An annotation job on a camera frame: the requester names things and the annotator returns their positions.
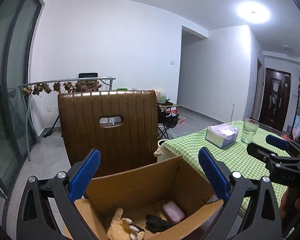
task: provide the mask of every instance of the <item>brown door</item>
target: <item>brown door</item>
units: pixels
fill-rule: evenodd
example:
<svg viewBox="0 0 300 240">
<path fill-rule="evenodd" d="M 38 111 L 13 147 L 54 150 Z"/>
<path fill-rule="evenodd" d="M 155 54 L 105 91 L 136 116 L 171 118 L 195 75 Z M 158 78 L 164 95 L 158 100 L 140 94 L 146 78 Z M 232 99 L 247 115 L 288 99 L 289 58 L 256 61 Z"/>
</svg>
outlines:
<svg viewBox="0 0 300 240">
<path fill-rule="evenodd" d="M 289 104 L 290 80 L 290 73 L 266 68 L 260 123 L 282 131 Z"/>
</svg>

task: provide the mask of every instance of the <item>black chair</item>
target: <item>black chair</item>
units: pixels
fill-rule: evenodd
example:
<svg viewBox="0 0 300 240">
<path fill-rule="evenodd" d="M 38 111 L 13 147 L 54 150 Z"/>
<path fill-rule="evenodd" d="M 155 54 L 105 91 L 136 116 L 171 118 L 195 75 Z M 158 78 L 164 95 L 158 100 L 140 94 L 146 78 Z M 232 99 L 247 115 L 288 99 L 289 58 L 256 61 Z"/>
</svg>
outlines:
<svg viewBox="0 0 300 240">
<path fill-rule="evenodd" d="M 164 137 L 166 139 L 169 139 L 169 136 L 168 136 L 168 129 L 169 128 L 174 128 L 177 123 L 178 123 L 178 117 L 179 117 L 179 114 L 177 115 L 174 115 L 174 116 L 168 116 L 169 114 L 167 113 L 167 111 L 165 109 L 161 109 L 159 106 L 158 106 L 158 123 L 162 123 L 163 125 L 163 129 L 161 129 L 159 126 L 158 126 L 158 129 L 159 129 L 159 133 L 158 133 L 158 138 L 159 140 Z"/>
<path fill-rule="evenodd" d="M 79 73 L 79 78 L 98 77 L 98 73 Z"/>
</svg>

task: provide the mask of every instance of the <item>drinking glass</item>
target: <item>drinking glass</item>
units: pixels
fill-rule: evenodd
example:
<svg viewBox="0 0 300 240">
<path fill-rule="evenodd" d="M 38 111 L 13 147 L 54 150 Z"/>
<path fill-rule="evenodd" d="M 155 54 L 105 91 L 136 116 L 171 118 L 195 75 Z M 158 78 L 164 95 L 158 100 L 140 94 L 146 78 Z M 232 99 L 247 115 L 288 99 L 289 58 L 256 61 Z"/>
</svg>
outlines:
<svg viewBox="0 0 300 240">
<path fill-rule="evenodd" d="M 246 118 L 244 120 L 241 141 L 245 143 L 251 143 L 253 141 L 253 137 L 256 134 L 259 127 L 259 123 L 250 118 Z"/>
</svg>

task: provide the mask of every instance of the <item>paper note on door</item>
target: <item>paper note on door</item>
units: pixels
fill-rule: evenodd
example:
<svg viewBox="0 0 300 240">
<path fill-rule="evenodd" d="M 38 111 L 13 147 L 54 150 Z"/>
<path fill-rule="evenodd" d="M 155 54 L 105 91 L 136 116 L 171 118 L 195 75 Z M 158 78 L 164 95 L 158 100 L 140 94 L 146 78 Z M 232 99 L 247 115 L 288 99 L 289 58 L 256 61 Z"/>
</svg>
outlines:
<svg viewBox="0 0 300 240">
<path fill-rule="evenodd" d="M 279 84 L 278 83 L 273 83 L 273 91 L 278 92 Z"/>
</svg>

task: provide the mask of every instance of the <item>door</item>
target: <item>door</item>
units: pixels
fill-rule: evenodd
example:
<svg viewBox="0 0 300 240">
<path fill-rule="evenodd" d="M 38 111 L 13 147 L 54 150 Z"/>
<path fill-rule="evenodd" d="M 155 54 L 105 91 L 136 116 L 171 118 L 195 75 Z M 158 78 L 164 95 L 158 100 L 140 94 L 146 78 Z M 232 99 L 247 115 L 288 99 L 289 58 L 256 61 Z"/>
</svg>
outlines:
<svg viewBox="0 0 300 240">
<path fill-rule="evenodd" d="M 0 0 L 0 224 L 5 229 L 9 199 L 34 144 L 26 105 L 18 85 L 27 83 L 30 45 L 41 4 L 38 0 Z"/>
<path fill-rule="evenodd" d="M 290 73 L 266 68 L 260 123 L 282 131 L 289 105 L 290 80 Z"/>
</svg>

